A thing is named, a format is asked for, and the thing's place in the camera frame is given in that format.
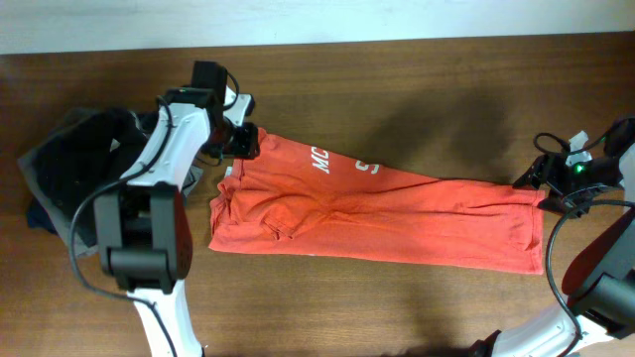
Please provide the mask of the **orange t-shirt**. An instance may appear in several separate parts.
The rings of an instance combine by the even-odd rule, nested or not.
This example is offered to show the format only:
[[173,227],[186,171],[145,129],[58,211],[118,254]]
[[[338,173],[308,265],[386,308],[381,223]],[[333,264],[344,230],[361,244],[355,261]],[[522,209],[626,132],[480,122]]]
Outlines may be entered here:
[[543,194],[366,164],[261,132],[211,202],[210,248],[539,275]]

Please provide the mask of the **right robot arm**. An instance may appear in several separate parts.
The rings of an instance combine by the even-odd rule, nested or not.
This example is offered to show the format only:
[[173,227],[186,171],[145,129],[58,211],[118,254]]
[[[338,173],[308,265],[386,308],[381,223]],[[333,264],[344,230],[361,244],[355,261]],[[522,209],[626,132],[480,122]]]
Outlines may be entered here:
[[[557,142],[558,151],[543,149],[513,184],[550,190],[539,207],[560,218],[545,252],[556,302],[518,327],[474,342],[470,356],[575,356],[586,346],[634,332],[634,119],[615,121],[598,138],[600,158],[591,156],[593,145],[584,133]],[[558,234],[569,220],[598,206],[624,212],[573,259],[557,284],[552,255]]]

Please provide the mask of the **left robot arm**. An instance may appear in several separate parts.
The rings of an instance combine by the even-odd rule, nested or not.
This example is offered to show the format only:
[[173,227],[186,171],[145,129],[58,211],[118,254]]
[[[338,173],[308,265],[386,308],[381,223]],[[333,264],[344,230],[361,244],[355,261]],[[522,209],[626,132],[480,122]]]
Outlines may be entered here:
[[191,324],[186,277],[192,239],[183,190],[198,154],[217,162],[253,160],[255,106],[221,64],[198,61],[190,83],[157,100],[158,121],[136,162],[92,199],[98,255],[118,290],[136,307],[154,356],[201,356]]

